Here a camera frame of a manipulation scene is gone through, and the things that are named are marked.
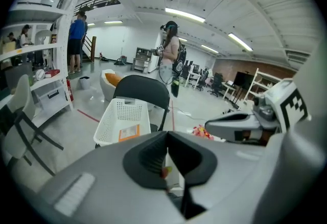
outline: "chair leg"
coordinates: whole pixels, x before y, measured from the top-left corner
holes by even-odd
[[[22,131],[20,124],[19,123],[15,123],[16,129],[18,131],[18,134],[20,135],[22,141],[24,142],[24,144],[26,145],[27,149],[29,150],[29,152],[32,154],[32,156],[37,160],[37,162],[51,175],[51,176],[55,176],[55,173],[53,173],[53,171],[43,162],[43,160],[37,155],[37,153],[35,152],[35,150],[32,148],[31,144],[29,143],[29,141],[26,139],[26,136],[24,134],[24,132]]]
[[[35,134],[34,138],[35,138],[39,143],[42,142],[42,139],[40,139],[36,134]]]
[[[32,162],[26,156],[23,156],[23,159],[27,162],[27,164],[30,166],[32,165]]]
[[[34,129],[36,135],[41,136],[42,138],[44,138],[46,141],[48,141],[49,143],[51,143],[52,145],[54,145],[55,147],[63,150],[63,147],[60,146],[58,143],[54,142],[52,139],[50,139],[47,135],[45,135],[43,133],[42,130],[40,130],[37,126],[34,125],[34,123],[26,116],[26,114],[23,112],[22,113],[22,118],[25,120],[25,122],[32,128]]]

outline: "table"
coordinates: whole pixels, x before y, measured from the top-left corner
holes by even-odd
[[[233,87],[231,87],[230,85],[228,85],[227,83],[225,83],[225,82],[223,82],[223,83],[221,83],[224,87],[226,87],[227,89],[226,89],[226,92],[225,92],[225,94],[224,94],[224,96],[223,96],[223,99],[225,99],[225,97],[226,97],[226,95],[227,95],[227,93],[228,93],[228,91],[229,90],[232,90],[232,92],[231,92],[231,97],[233,96],[233,94],[234,94],[234,92],[235,92],[235,88],[233,88]]]
[[[196,80],[196,83],[195,83],[195,86],[194,86],[194,90],[195,90],[196,86],[198,85],[199,79],[201,78],[201,75],[200,75],[200,74],[197,74],[197,73],[193,73],[193,72],[189,71],[189,75],[188,75],[188,78],[186,79],[186,83],[185,83],[184,87],[186,87],[186,86],[188,85],[188,82],[189,82],[189,78],[190,78],[190,75],[193,75],[193,76],[198,76],[198,79]]]

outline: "staircase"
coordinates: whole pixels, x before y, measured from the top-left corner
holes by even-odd
[[[83,62],[90,62],[90,61],[94,62],[96,41],[97,41],[97,37],[93,36],[92,40],[90,40],[88,36],[85,36],[85,41],[83,45],[83,55],[82,55]]]

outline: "fluorescent light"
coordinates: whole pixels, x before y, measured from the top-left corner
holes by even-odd
[[[214,51],[214,52],[216,52],[216,53],[219,53],[218,51],[213,50],[212,48],[209,48],[209,47],[207,47],[207,46],[205,46],[205,45],[201,45],[201,47],[204,47],[204,48],[207,49],[207,50],[211,50],[211,51]]]
[[[245,42],[237,38],[233,33],[229,33],[228,36],[231,37],[233,40],[235,40],[238,44],[242,45],[246,50],[253,51],[251,47],[249,47]]]
[[[105,24],[110,24],[110,23],[123,23],[121,20],[117,20],[117,21],[105,21]]]
[[[198,16],[195,16],[195,15],[183,12],[183,11],[176,10],[176,9],[166,8],[166,12],[181,15],[181,16],[184,16],[184,17],[189,17],[191,19],[197,20],[197,21],[202,22],[202,23],[205,21],[205,19],[202,18],[202,17],[198,17]]]

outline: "brick wall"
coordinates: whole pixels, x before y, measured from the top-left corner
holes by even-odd
[[[234,81],[237,71],[244,73],[248,71],[249,74],[254,75],[257,68],[259,68],[261,72],[268,73],[281,79],[292,78],[295,75],[294,71],[279,66],[231,59],[216,59],[213,74],[215,74],[215,72],[221,73],[225,81]]]

